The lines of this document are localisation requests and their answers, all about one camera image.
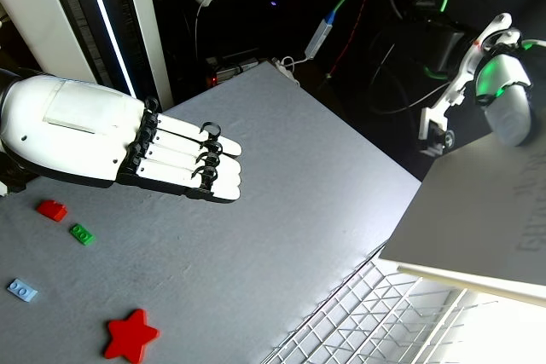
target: table surface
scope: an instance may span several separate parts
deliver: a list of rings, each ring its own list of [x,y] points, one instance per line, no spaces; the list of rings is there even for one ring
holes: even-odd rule
[[[133,309],[161,331],[147,363],[259,363],[386,240],[419,182],[264,63],[174,107],[243,147],[241,198],[38,178],[0,200],[0,362],[105,362],[106,324]],[[62,222],[35,212],[67,206]],[[69,229],[96,236],[82,246]],[[116,359],[113,362],[125,362]]]

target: blue lego brick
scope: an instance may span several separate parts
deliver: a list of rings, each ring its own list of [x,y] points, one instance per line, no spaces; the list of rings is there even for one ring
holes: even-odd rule
[[[8,286],[8,290],[24,302],[30,302],[38,294],[37,290],[34,290],[19,279],[12,281]]]

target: metal grid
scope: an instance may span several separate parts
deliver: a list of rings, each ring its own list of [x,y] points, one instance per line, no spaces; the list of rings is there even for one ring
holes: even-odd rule
[[[450,364],[473,294],[397,272],[359,266],[262,364]]]

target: red star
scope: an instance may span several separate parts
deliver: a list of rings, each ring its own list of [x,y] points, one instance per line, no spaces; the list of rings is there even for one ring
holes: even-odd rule
[[[146,326],[146,312],[137,309],[127,320],[112,320],[108,323],[112,341],[104,352],[105,358],[125,357],[132,364],[142,362],[144,346],[160,336],[156,328]]]

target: white light strip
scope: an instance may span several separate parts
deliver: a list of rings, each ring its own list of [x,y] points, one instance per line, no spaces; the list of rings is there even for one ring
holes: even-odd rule
[[[99,9],[101,10],[102,19],[104,20],[104,24],[106,26],[108,36],[110,37],[110,41],[112,42],[112,45],[113,45],[113,51],[115,52],[116,57],[118,58],[119,67],[121,68],[123,77],[125,77],[127,87],[129,88],[129,92],[131,93],[131,97],[137,98],[137,95],[135,94],[135,90],[133,89],[133,84],[131,82],[131,79],[129,78],[129,73],[127,72],[127,67],[125,66],[125,62],[123,61],[121,50],[119,50],[118,41],[116,40],[116,37],[113,34],[113,28],[112,28],[112,25],[110,24],[110,19],[108,18],[108,14],[106,13],[104,2],[102,0],[96,0],[96,2],[99,5]]]

